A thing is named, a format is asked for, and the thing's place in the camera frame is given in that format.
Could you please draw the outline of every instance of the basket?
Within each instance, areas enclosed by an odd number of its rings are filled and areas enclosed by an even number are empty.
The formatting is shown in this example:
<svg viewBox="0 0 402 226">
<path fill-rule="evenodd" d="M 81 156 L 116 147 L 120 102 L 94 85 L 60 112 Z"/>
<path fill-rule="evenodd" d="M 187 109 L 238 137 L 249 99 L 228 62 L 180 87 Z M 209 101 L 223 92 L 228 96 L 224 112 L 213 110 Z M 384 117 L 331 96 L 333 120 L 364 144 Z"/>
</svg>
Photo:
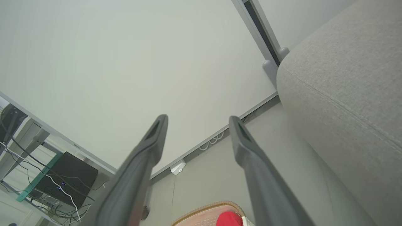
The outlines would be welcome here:
<svg viewBox="0 0 402 226">
<path fill-rule="evenodd" d="M 171 226 L 216 226 L 219 215 L 227 211 L 239 215 L 243 220 L 243 226 L 254 226 L 243 210 L 231 201 L 215 202 L 193 210 L 175 220 Z"/>
</svg>

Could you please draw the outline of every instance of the red cloth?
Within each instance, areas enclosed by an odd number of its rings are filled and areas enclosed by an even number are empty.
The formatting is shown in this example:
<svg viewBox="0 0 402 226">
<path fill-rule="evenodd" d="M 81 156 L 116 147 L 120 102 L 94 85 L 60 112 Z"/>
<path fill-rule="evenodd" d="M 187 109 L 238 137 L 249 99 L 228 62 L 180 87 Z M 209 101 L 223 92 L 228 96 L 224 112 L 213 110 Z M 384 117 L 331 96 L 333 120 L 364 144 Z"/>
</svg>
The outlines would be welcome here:
<svg viewBox="0 0 402 226">
<path fill-rule="evenodd" d="M 216 226 L 243 226 L 243 220 L 233 212 L 224 212 L 219 215 Z"/>
</svg>

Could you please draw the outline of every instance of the gray tile floor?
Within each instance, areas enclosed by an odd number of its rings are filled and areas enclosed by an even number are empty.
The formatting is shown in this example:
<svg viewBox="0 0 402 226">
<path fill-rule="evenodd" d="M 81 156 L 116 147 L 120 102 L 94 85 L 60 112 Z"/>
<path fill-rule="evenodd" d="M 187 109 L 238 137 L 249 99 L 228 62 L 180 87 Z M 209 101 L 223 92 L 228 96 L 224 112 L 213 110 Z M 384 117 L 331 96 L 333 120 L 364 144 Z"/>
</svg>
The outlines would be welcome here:
<svg viewBox="0 0 402 226">
<path fill-rule="evenodd" d="M 248 118 L 246 126 L 284 177 L 317 226 L 375 225 L 310 145 L 292 129 L 279 98 Z M 216 201 L 237 203 L 254 221 L 246 179 L 234 160 L 228 130 L 204 152 L 187 158 L 183 172 L 152 179 L 141 226 L 168 226 L 198 207 Z"/>
</svg>

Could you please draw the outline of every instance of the sofa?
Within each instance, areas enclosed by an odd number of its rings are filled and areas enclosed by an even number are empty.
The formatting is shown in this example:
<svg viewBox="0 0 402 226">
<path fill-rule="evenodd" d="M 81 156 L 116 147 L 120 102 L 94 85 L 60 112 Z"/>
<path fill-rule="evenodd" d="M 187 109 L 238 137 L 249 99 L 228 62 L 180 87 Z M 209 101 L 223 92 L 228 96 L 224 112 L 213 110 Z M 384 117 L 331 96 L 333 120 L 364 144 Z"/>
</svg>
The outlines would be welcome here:
<svg viewBox="0 0 402 226">
<path fill-rule="evenodd" d="M 296 130 L 379 226 L 402 225 L 402 1 L 360 0 L 290 51 Z"/>
</svg>

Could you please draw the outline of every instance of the gray fabric sofa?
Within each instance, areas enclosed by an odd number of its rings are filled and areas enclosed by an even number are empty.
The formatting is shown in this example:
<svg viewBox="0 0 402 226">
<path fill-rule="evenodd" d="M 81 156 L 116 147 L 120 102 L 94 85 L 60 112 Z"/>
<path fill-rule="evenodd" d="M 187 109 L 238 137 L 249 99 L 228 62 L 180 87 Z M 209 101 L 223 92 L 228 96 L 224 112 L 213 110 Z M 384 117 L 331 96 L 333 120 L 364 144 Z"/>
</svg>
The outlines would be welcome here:
<svg viewBox="0 0 402 226">
<path fill-rule="evenodd" d="M 360 0 L 281 63 L 298 131 L 379 226 L 402 225 L 402 1 Z"/>
</svg>

